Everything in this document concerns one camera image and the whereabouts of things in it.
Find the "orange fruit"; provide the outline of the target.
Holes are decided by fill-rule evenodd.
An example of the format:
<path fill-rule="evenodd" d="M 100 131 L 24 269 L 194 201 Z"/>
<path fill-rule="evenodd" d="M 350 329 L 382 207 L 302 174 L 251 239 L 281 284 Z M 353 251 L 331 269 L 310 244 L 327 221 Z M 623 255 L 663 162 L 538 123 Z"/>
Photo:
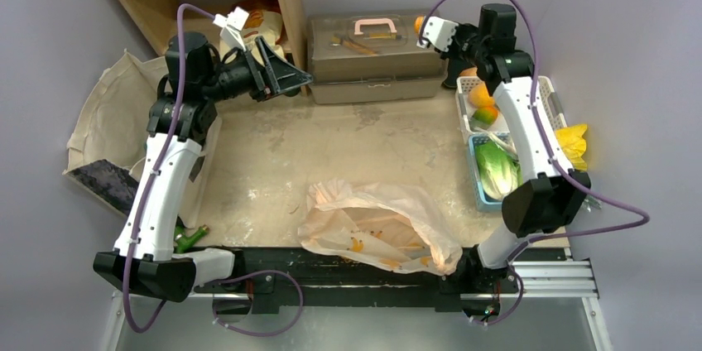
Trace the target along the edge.
<path fill-rule="evenodd" d="M 479 82 L 469 91 L 468 101 L 475 108 L 489 108 L 496 105 L 484 82 Z"/>

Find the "orange corn cob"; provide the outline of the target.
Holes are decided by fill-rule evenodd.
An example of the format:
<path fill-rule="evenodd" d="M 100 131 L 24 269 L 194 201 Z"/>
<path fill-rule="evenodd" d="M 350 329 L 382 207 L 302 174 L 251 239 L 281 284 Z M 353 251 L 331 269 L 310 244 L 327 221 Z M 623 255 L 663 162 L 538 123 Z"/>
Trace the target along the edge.
<path fill-rule="evenodd" d="M 419 35 L 419 34 L 421 33 L 421 27 L 422 27 L 422 25 L 423 25 L 423 23 L 424 23 L 424 20 L 425 20 L 425 17 L 424 17 L 424 16 L 418 16 L 418 17 L 415 19 L 415 22 L 414 22 L 414 30 L 415 30 L 415 33 L 416 33 L 417 35 Z"/>

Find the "green onion bundle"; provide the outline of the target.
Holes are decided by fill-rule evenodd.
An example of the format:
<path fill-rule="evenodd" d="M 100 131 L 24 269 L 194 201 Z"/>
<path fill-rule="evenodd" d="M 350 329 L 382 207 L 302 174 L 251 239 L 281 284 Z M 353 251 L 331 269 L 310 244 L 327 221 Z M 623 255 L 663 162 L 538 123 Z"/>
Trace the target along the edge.
<path fill-rule="evenodd" d="M 518 154 L 516 146 L 509 133 L 497 133 L 489 131 L 478 126 L 470 126 L 473 133 L 480 133 L 486 136 L 490 141 L 494 142 L 502 151 L 504 151 L 513 161 L 518 162 Z"/>

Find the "yellow leaf napa cabbage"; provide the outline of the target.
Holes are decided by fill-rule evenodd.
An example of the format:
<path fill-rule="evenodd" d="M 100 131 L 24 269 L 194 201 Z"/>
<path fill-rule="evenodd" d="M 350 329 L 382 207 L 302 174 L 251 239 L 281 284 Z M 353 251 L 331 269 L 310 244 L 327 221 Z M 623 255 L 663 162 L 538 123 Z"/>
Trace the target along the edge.
<path fill-rule="evenodd" d="M 587 130 L 588 125 L 585 123 L 555 130 L 555 137 L 560 149 L 577 171 L 588 170 L 588 165 L 584 160 L 584 154 L 587 150 L 587 142 L 584 135 Z"/>

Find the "beige canvas tote bag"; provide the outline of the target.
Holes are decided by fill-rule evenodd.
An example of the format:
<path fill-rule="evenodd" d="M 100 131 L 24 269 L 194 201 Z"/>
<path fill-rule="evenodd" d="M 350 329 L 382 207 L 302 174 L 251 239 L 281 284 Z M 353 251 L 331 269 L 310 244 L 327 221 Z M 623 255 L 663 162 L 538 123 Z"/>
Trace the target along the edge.
<path fill-rule="evenodd" d="M 122 216 L 129 215 L 135 200 L 149 110 L 166 72 L 162 58 L 142 62 L 125 52 L 100 76 L 67 142 L 63 175 Z"/>

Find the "translucent banana print plastic bag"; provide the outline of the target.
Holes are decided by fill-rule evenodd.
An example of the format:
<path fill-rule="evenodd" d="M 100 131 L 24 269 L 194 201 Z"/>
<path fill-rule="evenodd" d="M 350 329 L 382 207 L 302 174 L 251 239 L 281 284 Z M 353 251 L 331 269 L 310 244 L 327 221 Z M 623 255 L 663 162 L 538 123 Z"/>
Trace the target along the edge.
<path fill-rule="evenodd" d="M 333 179 L 310 185 L 301 246 L 399 274 L 448 276 L 463 249 L 435 200 L 421 187 L 354 184 Z"/>

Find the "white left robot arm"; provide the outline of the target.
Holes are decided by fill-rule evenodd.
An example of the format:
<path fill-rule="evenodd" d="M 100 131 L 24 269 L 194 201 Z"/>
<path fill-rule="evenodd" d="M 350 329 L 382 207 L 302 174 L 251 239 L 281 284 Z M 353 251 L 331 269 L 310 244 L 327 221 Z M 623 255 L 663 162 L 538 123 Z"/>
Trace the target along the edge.
<path fill-rule="evenodd" d="M 217 118 L 215 104 L 242 94 L 264 102 L 313 80 L 263 38 L 254 47 L 259 60 L 240 47 L 219 55 L 199 32 L 171 38 L 168 72 L 149 111 L 146 161 L 132 209 L 112 250 L 97 253 L 93 262 L 94 271 L 123 293 L 182 302 L 210 281 L 227 292 L 246 284 L 247 270 L 232 252 L 177 253 L 174 242 L 186 184 Z"/>

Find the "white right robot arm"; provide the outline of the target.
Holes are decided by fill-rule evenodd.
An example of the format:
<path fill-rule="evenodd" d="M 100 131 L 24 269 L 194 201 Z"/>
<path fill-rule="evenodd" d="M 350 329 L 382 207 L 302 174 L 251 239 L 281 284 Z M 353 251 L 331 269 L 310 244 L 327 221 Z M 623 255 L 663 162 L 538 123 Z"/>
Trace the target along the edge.
<path fill-rule="evenodd" d="M 528 241 L 572 223 L 590 188 L 560 149 L 546 118 L 531 56 L 516 48 L 517 12 L 503 3 L 482 6 L 478 25 L 430 17 L 421 36 L 442 57 L 477 69 L 515 143 L 523 182 L 502 202 L 503 223 L 477 247 L 479 260 L 464 269 L 467 284 L 483 291 Z"/>

